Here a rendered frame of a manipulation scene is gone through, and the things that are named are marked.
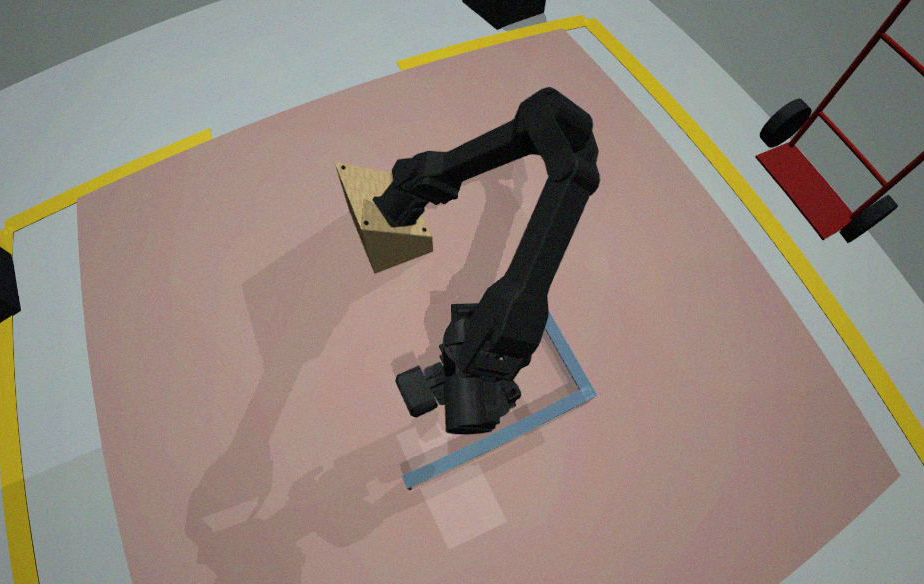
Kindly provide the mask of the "blue l-shaped low wall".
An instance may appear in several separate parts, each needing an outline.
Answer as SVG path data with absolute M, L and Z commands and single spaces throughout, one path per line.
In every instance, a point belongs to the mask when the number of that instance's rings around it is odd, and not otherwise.
M 593 386 L 586 377 L 586 374 L 584 374 L 584 370 L 582 369 L 578 360 L 575 358 L 576 356 L 562 335 L 562 331 L 559 327 L 557 327 L 557 324 L 551 316 L 550 312 L 545 326 L 545 331 L 550 336 L 555 347 L 557 347 L 557 354 L 560 355 L 564 364 L 570 371 L 570 376 L 577 384 L 579 391 L 555 402 L 555 404 L 552 404 L 532 414 L 531 416 L 522 419 L 517 423 L 514 423 L 508 427 L 504 427 L 498 430 L 498 432 L 494 432 L 473 444 L 469 444 L 451 454 L 447 454 L 442 458 L 438 458 L 438 460 L 434 462 L 426 464 L 422 468 L 417 468 L 408 474 L 402 475 L 401 477 L 407 489 L 412 490 L 410 489 L 411 486 L 420 484 L 429 478 L 433 478 L 443 472 L 447 472 L 459 464 L 463 464 L 471 460 L 471 458 L 475 458 L 475 456 L 486 453 L 510 441 L 513 438 L 519 437 L 527 432 L 531 432 L 531 430 L 543 425 L 543 423 L 569 411 L 570 409 L 580 404 L 584 404 L 584 402 L 597 396 L 596 392 L 593 390 Z

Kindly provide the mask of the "low clear corner walls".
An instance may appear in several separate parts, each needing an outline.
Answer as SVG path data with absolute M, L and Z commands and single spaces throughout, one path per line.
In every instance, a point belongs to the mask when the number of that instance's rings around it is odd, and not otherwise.
M 561 359 L 560 355 L 557 354 L 557 347 L 555 347 L 554 343 L 552 342 L 550 336 L 547 334 L 547 332 L 545 331 L 545 329 L 544 329 L 544 332 L 543 332 L 543 335 L 542 335 L 542 338 L 541 338 L 540 343 L 541 343 L 542 346 L 544 347 L 544 350 L 546 351 L 548 357 L 550 358 L 550 360 L 551 360 L 551 362 L 552 362 L 551 364 L 553 365 L 554 369 L 557 371 L 557 376 L 559 376 L 559 377 L 561 378 L 561 380 L 562 380 L 562 382 L 563 382 L 563 384 L 564 384 L 564 387 L 565 387 L 565 389 L 568 391 L 569 395 L 571 395 L 571 394 L 573 394 L 573 393 L 579 391 L 579 388 L 578 388 L 577 384 L 574 382 L 573 378 L 570 376 L 570 371 L 568 370 L 567 366 L 564 364 L 564 362 L 563 362 L 563 360 Z M 594 397 L 593 397 L 593 398 L 594 398 Z M 517 440 L 517 439 L 519 439 L 519 438 L 521 438 L 521 437 L 523 437 L 523 436 L 525 436 L 525 435 L 527 435 L 527 434 L 531 434 L 531 433 L 533 433 L 533 432 L 537 432 L 537 430 L 541 429 L 543 426 L 545 426 L 545 425 L 547 425 L 547 424 L 549 424 L 549 423 L 551 423 L 551 422 L 553 422 L 553 421 L 555 421 L 555 420 L 557 420 L 557 419 L 559 419 L 559 418 L 561 418 L 561 417 L 567 415 L 568 413 L 570 413 L 570 412 L 572 412 L 572 411 L 574 411 L 574 410 L 576 410 L 576 409 L 578 409 L 578 408 L 580 408 L 580 407 L 582 407 L 582 406 L 588 404 L 588 402 L 589 402 L 590 400 L 592 400 L 593 398 L 591 398 L 591 399 L 589 399 L 588 401 L 584 402 L 584 404 L 580 404 L 580 405 L 578 405 L 578 406 L 576 406 L 576 407 L 570 409 L 569 411 L 567 411 L 567 412 L 565 412 L 565 413 L 563 413 L 563 414 L 561 414 L 561 415 L 559 415 L 559 416 L 557 416 L 557 417 L 555 417 L 555 418 L 553 418 L 553 419 L 551 419 L 551 420 L 549 420 L 549 421 L 543 423 L 543 425 L 541 425 L 541 426 L 539 426 L 539 427 L 537 427 L 537 428 L 531 430 L 531 432 L 527 432 L 527 433 L 525 433 L 525 434 L 523 434 L 523 435 L 521 435 L 521 436 L 519 436 L 519 437 L 513 438 L 513 439 L 511 439 L 510 441 L 508 441 L 508 442 L 506 442 L 506 443 L 504 443 L 504 444 L 502 444 L 502 445 L 500 445 L 500 446 L 498 446 L 498 447 L 496 447 L 496 448 L 494 448 L 494 449 L 492 449 L 492 450 L 490 450 L 490 451 L 488 451 L 488 452 L 486 452 L 486 453 L 483 453 L 483 454 L 480 454 L 480 455 L 478 455 L 478 456 L 475 456 L 475 458 L 480 458 L 480 457 L 482 457 L 482 456 L 484 456 L 484 455 L 486 455 L 486 454 L 488 454 L 488 453 L 492 453 L 492 452 L 494 452 L 494 451 L 496 451 L 496 450 L 498 450 L 498 449 L 500 449 L 500 448 L 502 448 L 502 447 L 508 445 L 509 443 L 511 443 L 511 442 L 513 442 L 513 441 L 515 441 L 515 440 Z M 462 467 L 462 466 L 464 466 L 464 465 L 466 465 L 466 464 L 470 464 L 470 463 L 472 463 L 472 462 L 475 461 L 475 458 L 471 458 L 471 460 L 469 460 L 469 461 L 467 461 L 467 462 L 465 462 L 465 463 L 463 463 L 463 464 L 459 464 L 458 466 L 456 466 L 456 467 L 450 469 L 450 470 L 447 471 L 447 472 L 443 472 L 443 473 L 441 473 L 441 474 L 439 474 L 439 475 L 437 475 L 437 476 L 435 476 L 435 477 L 433 477 L 433 478 L 429 478 L 428 480 L 426 480 L 426 481 L 424 481 L 424 482 L 422 482 L 422 483 L 420 483 L 420 484 L 416 484 L 416 485 L 414 485 L 414 486 L 411 486 L 410 489 L 414 489 L 414 488 L 416 488 L 416 486 L 420 486 L 420 485 L 422 485 L 422 484 L 426 484 L 426 483 L 430 482 L 430 481 L 433 480 L 433 479 L 437 479 L 437 478 L 439 478 L 439 477 L 441 477 L 441 476 L 443 476 L 443 475 L 445 475 L 445 474 L 447 474 L 447 473 L 449 473 L 449 472 L 452 472 L 452 471 L 454 471 L 454 470 L 456 470 L 456 469 L 458 469 L 458 468 L 460 468 L 460 467 Z

